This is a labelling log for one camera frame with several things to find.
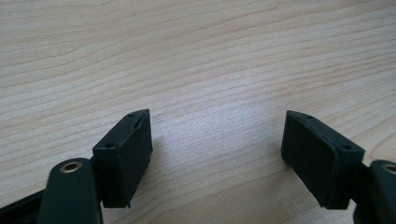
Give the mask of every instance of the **tabletop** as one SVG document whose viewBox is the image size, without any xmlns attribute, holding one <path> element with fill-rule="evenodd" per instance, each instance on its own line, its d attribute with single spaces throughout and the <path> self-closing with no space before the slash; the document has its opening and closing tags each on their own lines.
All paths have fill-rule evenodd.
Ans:
<svg viewBox="0 0 396 224">
<path fill-rule="evenodd" d="M 0 206 L 149 108 L 132 208 L 105 223 L 352 223 L 282 160 L 286 111 L 396 161 L 394 0 L 1 1 Z"/>
</svg>

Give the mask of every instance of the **light wood surface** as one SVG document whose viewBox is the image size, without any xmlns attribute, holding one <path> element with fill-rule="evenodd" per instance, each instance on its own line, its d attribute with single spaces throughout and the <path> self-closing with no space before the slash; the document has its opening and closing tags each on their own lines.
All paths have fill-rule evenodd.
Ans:
<svg viewBox="0 0 396 224">
<path fill-rule="evenodd" d="M 149 108 L 154 152 L 106 223 L 352 223 L 280 157 L 287 109 L 396 161 L 396 1 L 1 1 L 0 206 Z"/>
</svg>

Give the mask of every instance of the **wooden table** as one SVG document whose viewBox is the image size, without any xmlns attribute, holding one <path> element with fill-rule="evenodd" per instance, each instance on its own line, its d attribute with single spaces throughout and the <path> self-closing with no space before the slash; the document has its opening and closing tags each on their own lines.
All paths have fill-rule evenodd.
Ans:
<svg viewBox="0 0 396 224">
<path fill-rule="evenodd" d="M 282 161 L 287 109 L 396 161 L 396 2 L 0 2 L 0 205 L 125 114 L 154 152 L 105 223 L 351 223 Z"/>
</svg>

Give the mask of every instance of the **screw hole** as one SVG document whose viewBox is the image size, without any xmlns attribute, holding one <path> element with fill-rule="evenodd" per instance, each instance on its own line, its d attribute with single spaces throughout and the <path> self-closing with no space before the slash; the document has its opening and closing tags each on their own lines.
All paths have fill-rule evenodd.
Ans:
<svg viewBox="0 0 396 224">
<path fill-rule="evenodd" d="M 107 144 L 105 144 L 105 147 L 107 147 L 107 148 L 116 147 L 116 144 L 107 143 Z"/>
<path fill-rule="evenodd" d="M 72 173 L 75 172 L 76 170 L 78 170 L 80 167 L 82 166 L 82 163 L 79 161 L 72 161 L 69 162 L 67 164 L 65 164 L 64 166 L 61 167 L 61 172 L 62 173 Z"/>
<path fill-rule="evenodd" d="M 343 148 L 344 148 L 344 149 L 346 149 L 346 150 L 350 150 L 350 149 L 352 149 L 352 147 L 350 147 L 350 146 L 347 146 L 347 145 L 343 145 Z"/>
<path fill-rule="evenodd" d="M 396 166 L 392 164 L 384 164 L 382 165 L 382 168 L 388 172 L 390 172 L 393 175 L 396 175 Z"/>
</svg>

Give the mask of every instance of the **black mechanical part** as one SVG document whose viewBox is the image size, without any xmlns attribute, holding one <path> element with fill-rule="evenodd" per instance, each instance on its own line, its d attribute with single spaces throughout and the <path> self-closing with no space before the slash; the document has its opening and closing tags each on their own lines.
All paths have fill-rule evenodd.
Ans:
<svg viewBox="0 0 396 224">
<path fill-rule="evenodd" d="M 149 166 L 152 152 L 149 111 L 122 118 L 93 148 L 93 164 L 101 177 L 104 207 L 131 206 L 137 186 Z"/>
<path fill-rule="evenodd" d="M 288 111 L 281 153 L 321 206 L 357 204 L 355 223 L 396 223 L 396 163 L 361 163 L 364 149 L 320 120 Z"/>
<path fill-rule="evenodd" d="M 38 215 L 38 223 L 102 223 L 91 161 L 77 158 L 54 166 Z"/>
<path fill-rule="evenodd" d="M 128 114 L 93 148 L 91 160 L 56 165 L 46 189 L 0 209 L 0 223 L 101 223 L 101 201 L 130 205 L 151 152 L 149 110 Z"/>
</svg>

